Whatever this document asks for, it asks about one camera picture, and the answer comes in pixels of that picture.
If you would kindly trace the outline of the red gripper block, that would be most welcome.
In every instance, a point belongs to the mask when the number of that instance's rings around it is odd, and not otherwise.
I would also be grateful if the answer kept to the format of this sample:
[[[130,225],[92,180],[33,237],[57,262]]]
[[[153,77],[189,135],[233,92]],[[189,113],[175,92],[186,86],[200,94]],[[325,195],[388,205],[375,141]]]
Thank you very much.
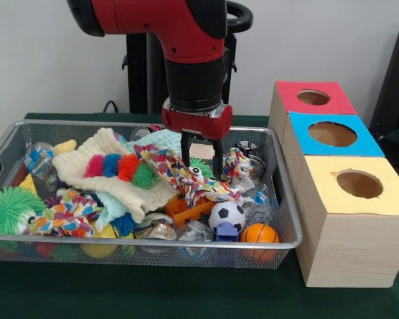
[[[186,167],[190,166],[190,134],[213,140],[213,174],[221,179],[223,171],[223,148],[221,140],[229,132],[233,121],[233,108],[221,103],[211,112],[182,112],[176,110],[170,101],[165,101],[161,111],[164,126],[174,132],[182,133],[181,153]]]

